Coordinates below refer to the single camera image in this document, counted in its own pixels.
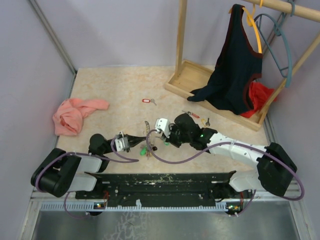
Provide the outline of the large keyring with coloured tags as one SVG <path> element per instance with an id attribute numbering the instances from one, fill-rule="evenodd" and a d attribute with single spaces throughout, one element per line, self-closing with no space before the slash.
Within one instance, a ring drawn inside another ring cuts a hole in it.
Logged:
<path id="1" fill-rule="evenodd" d="M 145 135 L 147 136 L 150 131 L 151 131 L 151 127 L 150 127 L 150 123 L 148 121 L 144 121 L 145 123 Z M 140 147 L 140 156 L 145 156 L 147 157 L 147 159 L 153 157 L 153 154 L 150 152 L 150 148 L 155 151 L 157 150 L 157 147 L 151 142 L 150 137 L 148 136 L 146 138 L 146 143 Z"/>

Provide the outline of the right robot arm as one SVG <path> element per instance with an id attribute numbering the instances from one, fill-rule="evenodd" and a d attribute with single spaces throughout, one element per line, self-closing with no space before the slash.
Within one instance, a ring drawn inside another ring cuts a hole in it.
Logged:
<path id="1" fill-rule="evenodd" d="M 265 190 L 285 199 L 297 172 L 297 166 L 280 144 L 271 142 L 267 146 L 254 145 L 232 139 L 215 129 L 201 128 L 186 113 L 177 116 L 173 123 L 160 118 L 155 128 L 167 143 L 176 148 L 189 144 L 198 151 L 194 156 L 178 161 L 179 164 L 208 153 L 229 157 L 250 166 L 251 170 L 233 173 L 223 185 L 223 192 L 229 198 L 235 198 L 246 190 Z"/>

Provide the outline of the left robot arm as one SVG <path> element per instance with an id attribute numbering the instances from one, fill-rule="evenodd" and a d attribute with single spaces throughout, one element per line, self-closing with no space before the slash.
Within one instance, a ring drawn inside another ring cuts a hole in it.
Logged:
<path id="1" fill-rule="evenodd" d="M 68 192 L 86 191 L 97 199 L 103 195 L 104 186 L 91 173 L 103 172 L 110 162 L 136 163 L 139 160 L 120 155 L 146 140 L 145 136 L 133 136 L 121 132 L 114 139 L 106 139 L 96 133 L 89 139 L 88 153 L 67 152 L 54 148 L 33 173 L 30 183 L 39 192 L 57 198 Z"/>

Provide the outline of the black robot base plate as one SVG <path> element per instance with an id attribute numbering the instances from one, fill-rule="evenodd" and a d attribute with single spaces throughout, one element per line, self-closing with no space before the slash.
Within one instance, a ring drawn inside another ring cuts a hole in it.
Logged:
<path id="1" fill-rule="evenodd" d="M 218 210 L 239 214 L 252 190 L 234 190 L 227 173 L 104 173 L 92 174 L 91 191 L 77 191 L 77 200 L 102 200 L 106 209 Z"/>

